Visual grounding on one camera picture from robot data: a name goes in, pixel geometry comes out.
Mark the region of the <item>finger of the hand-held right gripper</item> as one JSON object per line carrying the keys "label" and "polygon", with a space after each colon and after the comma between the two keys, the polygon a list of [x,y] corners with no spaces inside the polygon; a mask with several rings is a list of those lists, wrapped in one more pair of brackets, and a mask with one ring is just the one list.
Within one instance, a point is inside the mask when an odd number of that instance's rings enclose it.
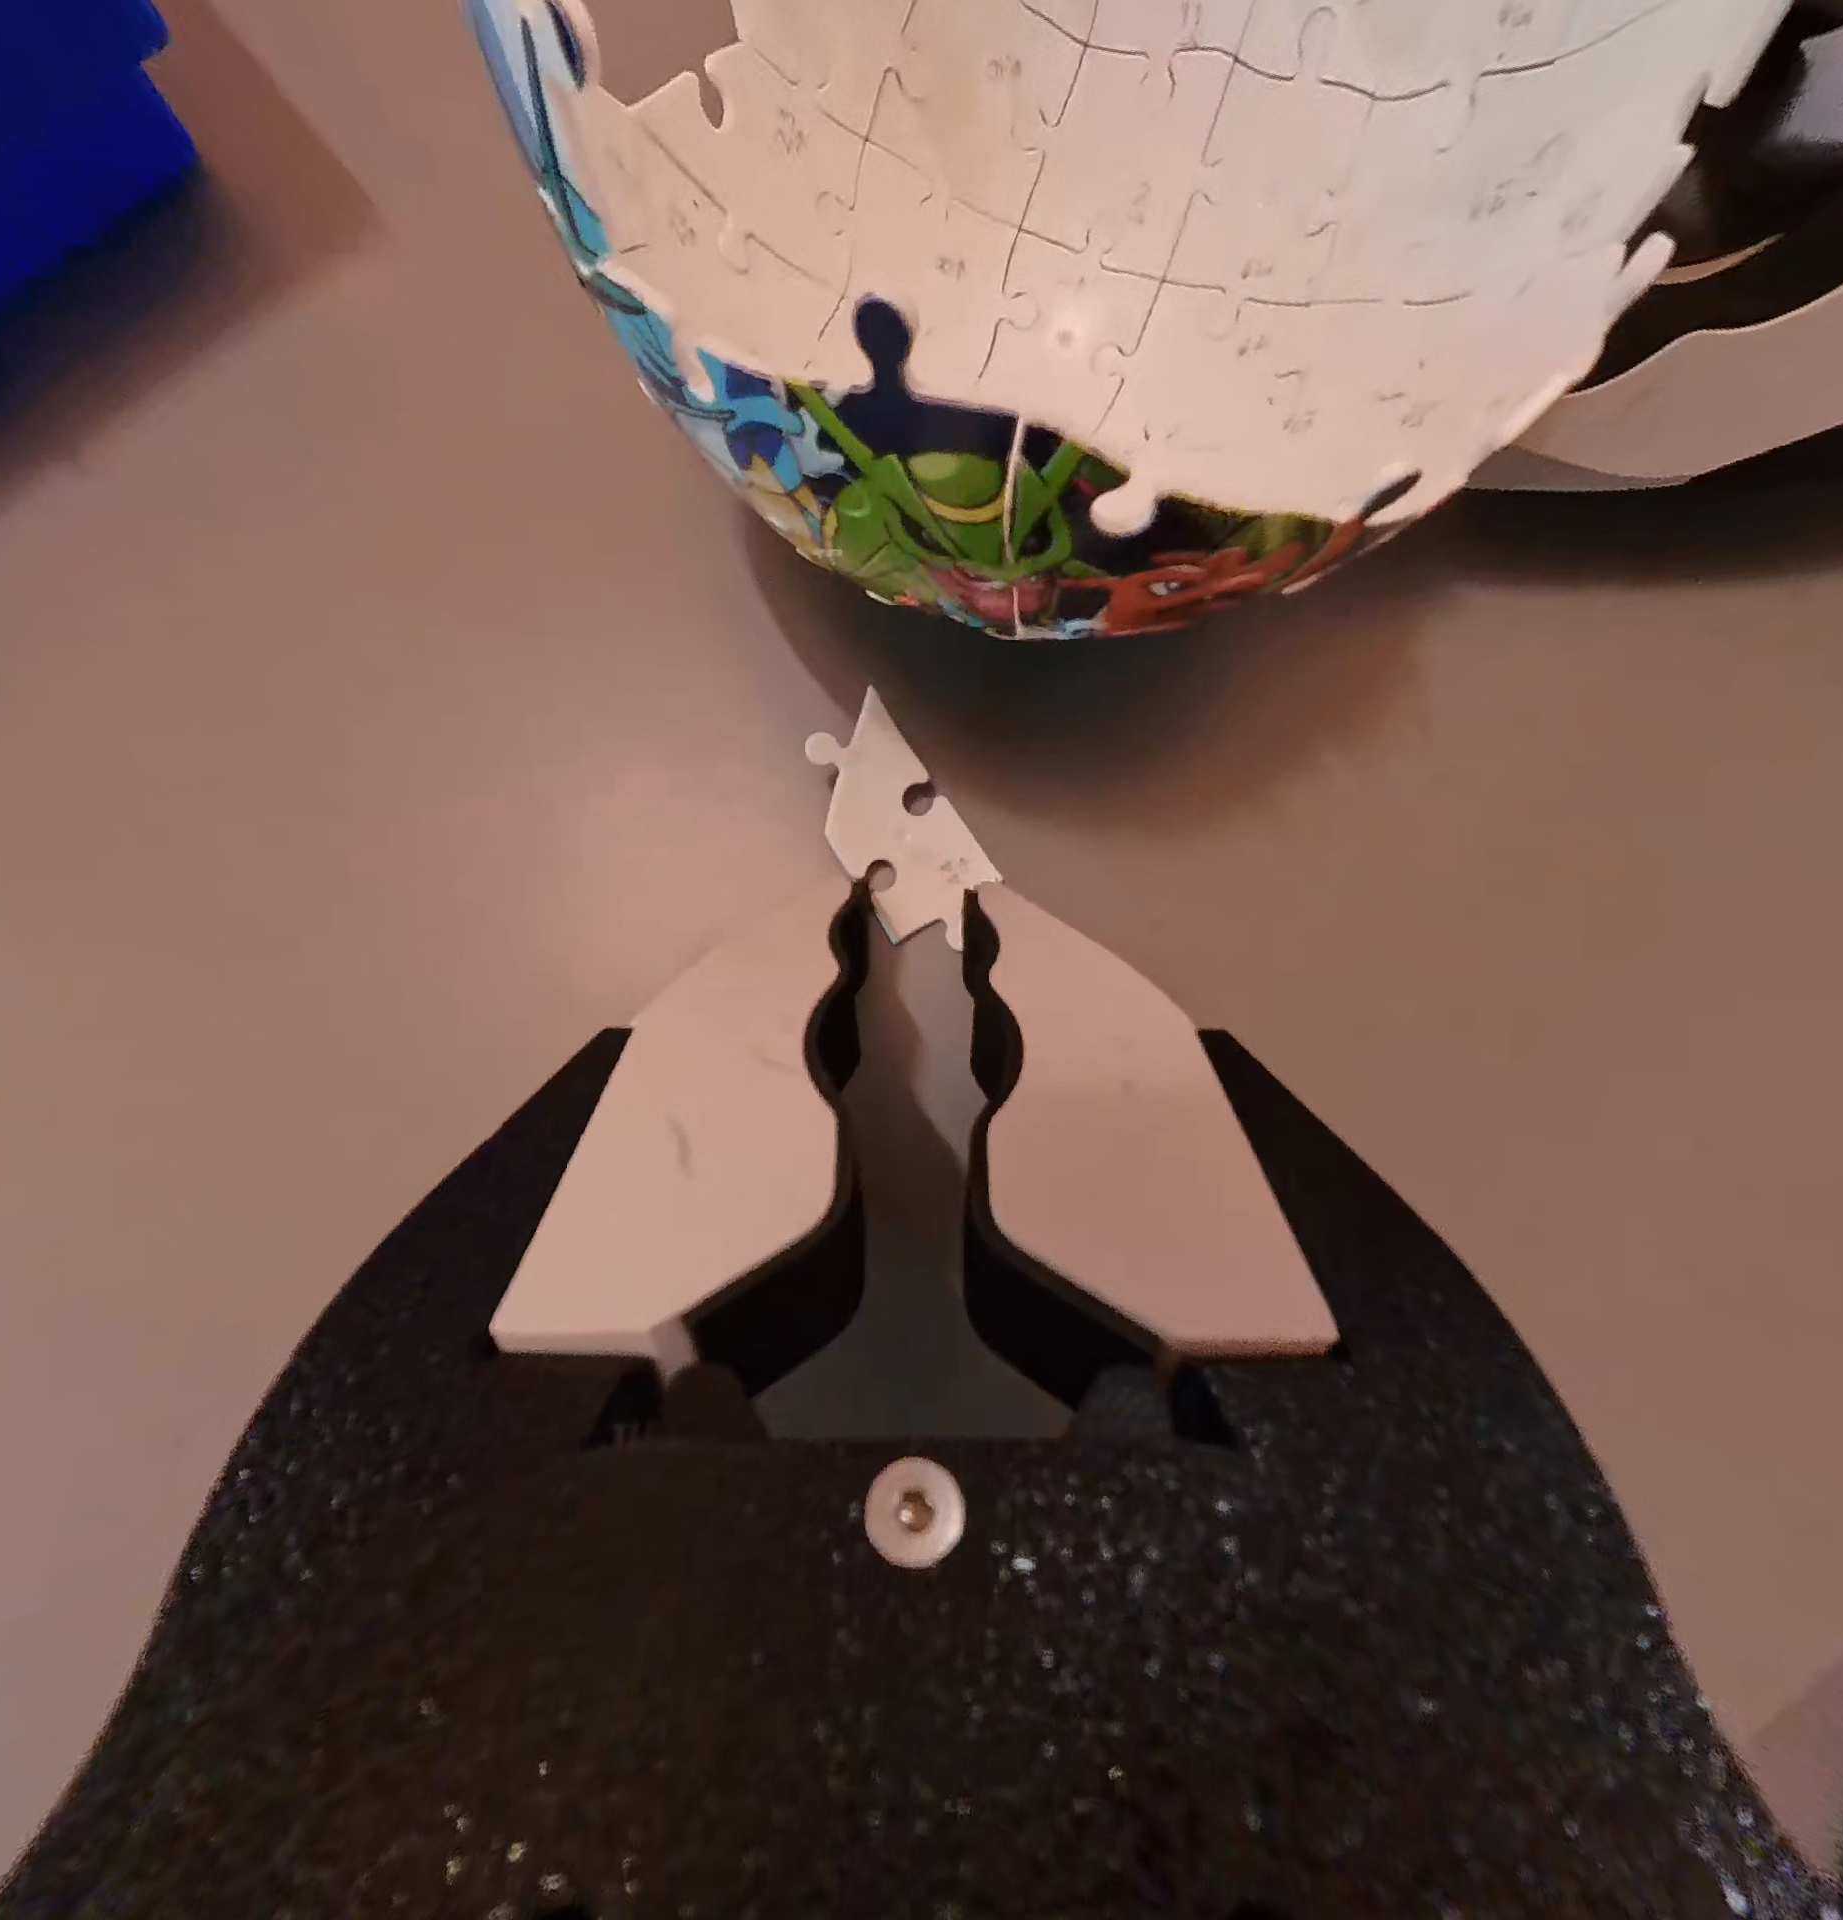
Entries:
{"label": "finger of the hand-held right gripper", "polygon": [[1479,495],[1652,495],[1843,427],[1843,240],[1671,264]]}
{"label": "finger of the hand-held right gripper", "polygon": [[1782,24],[1753,82],[1693,117],[1689,146],[1657,203],[1657,229],[1678,240],[1663,285],[1753,260],[1843,191],[1843,24]]}

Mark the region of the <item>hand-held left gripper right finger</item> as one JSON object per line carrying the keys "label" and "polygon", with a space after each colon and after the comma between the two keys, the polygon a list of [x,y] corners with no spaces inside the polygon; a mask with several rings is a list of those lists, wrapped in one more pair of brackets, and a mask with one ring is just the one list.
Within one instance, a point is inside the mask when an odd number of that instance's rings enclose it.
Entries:
{"label": "hand-held left gripper right finger", "polygon": [[1215,1033],[1001,883],[960,901],[960,988],[982,1086],[960,1313],[1016,1372],[1082,1412],[1110,1372],[1342,1352]]}

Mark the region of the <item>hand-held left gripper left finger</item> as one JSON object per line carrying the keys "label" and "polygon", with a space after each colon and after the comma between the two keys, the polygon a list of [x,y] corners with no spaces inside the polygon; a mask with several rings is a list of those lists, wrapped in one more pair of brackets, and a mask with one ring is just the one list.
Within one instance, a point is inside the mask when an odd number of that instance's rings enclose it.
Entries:
{"label": "hand-held left gripper left finger", "polygon": [[490,1323],[504,1356],[714,1363],[746,1398],[862,1301],[838,1123],[858,1067],[862,893],[815,883],[725,935],[619,1040],[596,1107]]}

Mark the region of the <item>white puzzle piece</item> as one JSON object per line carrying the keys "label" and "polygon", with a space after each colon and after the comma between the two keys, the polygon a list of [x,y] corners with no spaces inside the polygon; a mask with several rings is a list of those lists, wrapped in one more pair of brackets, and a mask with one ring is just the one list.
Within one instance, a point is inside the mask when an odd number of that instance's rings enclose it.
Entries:
{"label": "white puzzle piece", "polygon": [[862,688],[851,735],[812,728],[804,761],[827,769],[822,835],[893,944],[938,928],[960,953],[969,893],[995,886],[1001,868],[947,799],[881,688]]}

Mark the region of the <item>colourful puzzle ball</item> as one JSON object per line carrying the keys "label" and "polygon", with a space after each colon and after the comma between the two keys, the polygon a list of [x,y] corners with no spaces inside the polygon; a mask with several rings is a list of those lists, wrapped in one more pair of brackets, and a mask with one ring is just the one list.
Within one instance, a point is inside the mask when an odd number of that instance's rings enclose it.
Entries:
{"label": "colourful puzzle ball", "polygon": [[637,388],[804,561],[1001,639],[1306,593],[1550,416],[1791,8],[466,8]]}

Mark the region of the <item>blue box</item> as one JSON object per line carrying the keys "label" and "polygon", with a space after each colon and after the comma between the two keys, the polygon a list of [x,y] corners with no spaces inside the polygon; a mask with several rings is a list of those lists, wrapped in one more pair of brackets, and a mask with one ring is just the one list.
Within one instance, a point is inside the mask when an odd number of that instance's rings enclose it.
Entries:
{"label": "blue box", "polygon": [[153,0],[0,0],[0,305],[189,173]]}

